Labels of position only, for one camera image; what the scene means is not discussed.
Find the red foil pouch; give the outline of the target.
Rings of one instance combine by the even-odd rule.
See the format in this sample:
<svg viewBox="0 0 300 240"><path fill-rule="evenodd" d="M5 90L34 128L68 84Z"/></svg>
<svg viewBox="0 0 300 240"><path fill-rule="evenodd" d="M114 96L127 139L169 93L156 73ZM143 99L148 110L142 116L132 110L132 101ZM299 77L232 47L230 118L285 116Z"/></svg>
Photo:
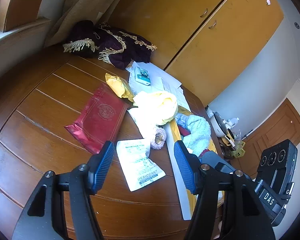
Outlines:
<svg viewBox="0 0 300 240"><path fill-rule="evenodd" d="M98 154L106 141L115 141L127 108L128 104L103 83L80 116L65 129L88 152Z"/></svg>

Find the wooden door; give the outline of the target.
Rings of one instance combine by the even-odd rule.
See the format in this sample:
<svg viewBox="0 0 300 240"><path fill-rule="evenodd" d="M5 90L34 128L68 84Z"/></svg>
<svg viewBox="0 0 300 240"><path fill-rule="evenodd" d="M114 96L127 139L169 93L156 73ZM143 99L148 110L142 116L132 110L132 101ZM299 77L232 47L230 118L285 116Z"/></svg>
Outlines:
<svg viewBox="0 0 300 240"><path fill-rule="evenodd" d="M295 146L300 143L300 114L288 99L243 140L245 154L232 159L230 164L255 178L262 152L286 139Z"/></svg>

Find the white desiccant packet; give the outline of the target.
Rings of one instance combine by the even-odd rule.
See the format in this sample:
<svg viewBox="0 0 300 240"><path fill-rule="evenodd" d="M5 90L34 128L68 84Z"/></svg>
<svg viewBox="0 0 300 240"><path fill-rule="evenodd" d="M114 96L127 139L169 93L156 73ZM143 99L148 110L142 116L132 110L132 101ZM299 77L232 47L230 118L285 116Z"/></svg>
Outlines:
<svg viewBox="0 0 300 240"><path fill-rule="evenodd" d="M166 176L166 173L149 159L150 149L150 141L147 139L117 142L117 156L131 192Z"/></svg>

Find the pink crochet pouch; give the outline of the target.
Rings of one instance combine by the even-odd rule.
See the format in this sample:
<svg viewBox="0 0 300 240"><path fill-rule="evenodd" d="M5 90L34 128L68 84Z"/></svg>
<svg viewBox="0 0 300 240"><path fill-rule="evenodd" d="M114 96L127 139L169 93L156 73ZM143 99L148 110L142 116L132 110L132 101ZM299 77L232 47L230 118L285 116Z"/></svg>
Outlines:
<svg viewBox="0 0 300 240"><path fill-rule="evenodd" d="M154 150L162 149L166 138L166 131L161 127L157 127L157 129L154 131L154 135L151 137L151 148Z"/></svg>

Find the teal small box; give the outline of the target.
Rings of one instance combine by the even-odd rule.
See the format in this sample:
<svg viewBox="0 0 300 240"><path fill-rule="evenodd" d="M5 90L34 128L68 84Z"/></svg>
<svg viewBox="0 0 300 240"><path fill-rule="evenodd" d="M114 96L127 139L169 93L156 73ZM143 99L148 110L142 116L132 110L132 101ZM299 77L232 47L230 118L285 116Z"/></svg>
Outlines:
<svg viewBox="0 0 300 240"><path fill-rule="evenodd" d="M142 69L140 67L135 67L134 75L135 75L136 82L146 85L146 86L149 86L151 84L151 80L150 80L149 73L147 72L147 70Z"/></svg>

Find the yellow cardboard box tray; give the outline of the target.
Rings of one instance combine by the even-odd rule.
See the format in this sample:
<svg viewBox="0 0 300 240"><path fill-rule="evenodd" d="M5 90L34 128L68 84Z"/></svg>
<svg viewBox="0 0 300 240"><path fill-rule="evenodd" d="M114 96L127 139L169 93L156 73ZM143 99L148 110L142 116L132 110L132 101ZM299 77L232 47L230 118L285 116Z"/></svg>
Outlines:
<svg viewBox="0 0 300 240"><path fill-rule="evenodd" d="M186 116L193 114L183 107L179 107L178 113L183 113ZM192 150L186 148L183 143L184 136L189 135L190 132L179 126L175 117L164 125L164 129L167 133L168 154L177 187L181 214L183 220L190 220L194 213L200 189L197 182L198 173L193 170L192 165L199 165L203 154L216 153L217 150L212 135L210 135L208 149L204 150L199 157L194 155Z"/></svg>

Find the light blue fluffy cloth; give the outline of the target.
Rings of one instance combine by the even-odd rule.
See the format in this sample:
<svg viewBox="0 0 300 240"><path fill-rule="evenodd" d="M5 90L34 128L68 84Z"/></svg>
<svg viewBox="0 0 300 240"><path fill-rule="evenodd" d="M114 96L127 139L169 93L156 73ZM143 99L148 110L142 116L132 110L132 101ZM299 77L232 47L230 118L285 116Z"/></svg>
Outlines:
<svg viewBox="0 0 300 240"><path fill-rule="evenodd" d="M179 126L190 132L189 135L184 136L183 143L199 157L204 150L208 149L211 135L210 124L205 118L193 114L186 116L183 113L177 113L175 120Z"/></svg>

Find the cluttered side table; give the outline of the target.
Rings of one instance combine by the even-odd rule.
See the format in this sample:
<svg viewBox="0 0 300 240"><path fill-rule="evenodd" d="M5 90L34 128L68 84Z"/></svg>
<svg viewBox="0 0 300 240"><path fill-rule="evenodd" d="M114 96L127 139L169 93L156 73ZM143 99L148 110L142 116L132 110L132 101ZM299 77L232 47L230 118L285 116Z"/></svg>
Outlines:
<svg viewBox="0 0 300 240"><path fill-rule="evenodd" d="M218 141L225 159L232 160L244 156L245 142L241 140L239 135L232 133L230 129L227 129L226 136L218 137Z"/></svg>

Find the white rice cooker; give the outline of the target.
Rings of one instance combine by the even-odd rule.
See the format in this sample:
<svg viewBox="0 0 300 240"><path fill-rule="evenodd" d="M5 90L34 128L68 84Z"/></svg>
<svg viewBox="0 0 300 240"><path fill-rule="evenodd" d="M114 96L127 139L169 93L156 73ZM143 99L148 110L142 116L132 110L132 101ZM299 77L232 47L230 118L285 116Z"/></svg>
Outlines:
<svg viewBox="0 0 300 240"><path fill-rule="evenodd" d="M217 137L222 138L226 135L232 135L231 129L238 124L239 118L225 120L218 112L213 111L209 106L205 109Z"/></svg>

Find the purple velvet fringed cloth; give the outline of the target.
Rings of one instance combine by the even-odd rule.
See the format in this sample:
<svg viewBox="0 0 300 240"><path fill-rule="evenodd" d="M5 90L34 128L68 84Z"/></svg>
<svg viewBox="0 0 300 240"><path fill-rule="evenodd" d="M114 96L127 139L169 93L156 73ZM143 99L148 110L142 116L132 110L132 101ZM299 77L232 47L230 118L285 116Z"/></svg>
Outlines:
<svg viewBox="0 0 300 240"><path fill-rule="evenodd" d="M70 30L63 44L64 52L98 60L124 70L132 62L149 63L157 49L150 41L107 23L84 20Z"/></svg>

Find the beige curtain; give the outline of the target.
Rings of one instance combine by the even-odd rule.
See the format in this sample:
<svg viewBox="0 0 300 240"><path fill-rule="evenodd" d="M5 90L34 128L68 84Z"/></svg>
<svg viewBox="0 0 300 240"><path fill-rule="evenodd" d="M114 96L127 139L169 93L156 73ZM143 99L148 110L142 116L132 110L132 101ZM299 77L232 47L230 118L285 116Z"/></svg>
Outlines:
<svg viewBox="0 0 300 240"><path fill-rule="evenodd" d="M94 24L109 20L120 0L65 0L61 17L47 35L45 46L62 42L75 23L90 20Z"/></svg>

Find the white paper sheets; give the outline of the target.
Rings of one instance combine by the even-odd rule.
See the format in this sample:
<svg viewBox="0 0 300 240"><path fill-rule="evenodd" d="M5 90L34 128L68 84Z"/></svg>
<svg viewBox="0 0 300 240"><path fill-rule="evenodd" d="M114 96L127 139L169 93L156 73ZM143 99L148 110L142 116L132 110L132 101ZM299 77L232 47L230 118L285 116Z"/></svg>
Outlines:
<svg viewBox="0 0 300 240"><path fill-rule="evenodd" d="M143 85L135 80L134 69L136 67L147 70L151 81L149 86ZM152 63L144 62L133 62L131 66L126 68L126 70L130 73L128 83L134 94L138 94L140 91L150 93L165 90L176 96L178 105L190 111L189 104L185 98L183 89L181 88L181 82L167 72Z"/></svg>

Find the wooden wardrobe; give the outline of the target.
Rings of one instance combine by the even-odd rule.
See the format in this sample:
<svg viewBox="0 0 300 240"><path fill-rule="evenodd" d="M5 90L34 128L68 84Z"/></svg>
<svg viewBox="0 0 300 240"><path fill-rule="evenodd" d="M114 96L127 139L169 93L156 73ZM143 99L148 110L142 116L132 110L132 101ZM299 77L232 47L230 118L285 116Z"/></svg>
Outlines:
<svg viewBox="0 0 300 240"><path fill-rule="evenodd" d="M211 103L283 20L277 0L120 0L115 27L151 41L151 62Z"/></svg>

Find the pale yellow fluffy cloth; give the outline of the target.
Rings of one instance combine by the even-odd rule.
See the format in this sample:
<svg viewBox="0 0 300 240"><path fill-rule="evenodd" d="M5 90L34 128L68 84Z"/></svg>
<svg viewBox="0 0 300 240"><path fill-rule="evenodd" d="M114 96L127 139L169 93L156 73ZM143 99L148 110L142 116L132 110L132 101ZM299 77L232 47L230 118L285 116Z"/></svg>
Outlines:
<svg viewBox="0 0 300 240"><path fill-rule="evenodd" d="M133 98L136 106L145 118L157 126L165 125L178 113L175 95L167 91L139 92Z"/></svg>

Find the yellow snack packet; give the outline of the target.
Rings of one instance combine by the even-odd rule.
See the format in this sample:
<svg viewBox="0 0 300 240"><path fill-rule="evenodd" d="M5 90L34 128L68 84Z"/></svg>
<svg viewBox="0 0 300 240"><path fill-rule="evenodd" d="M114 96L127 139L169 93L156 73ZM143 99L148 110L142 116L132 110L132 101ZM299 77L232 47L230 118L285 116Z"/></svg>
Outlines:
<svg viewBox="0 0 300 240"><path fill-rule="evenodd" d="M108 73L105 74L105 80L107 85L119 98L128 99L130 102L134 102L133 98L135 95L126 80Z"/></svg>

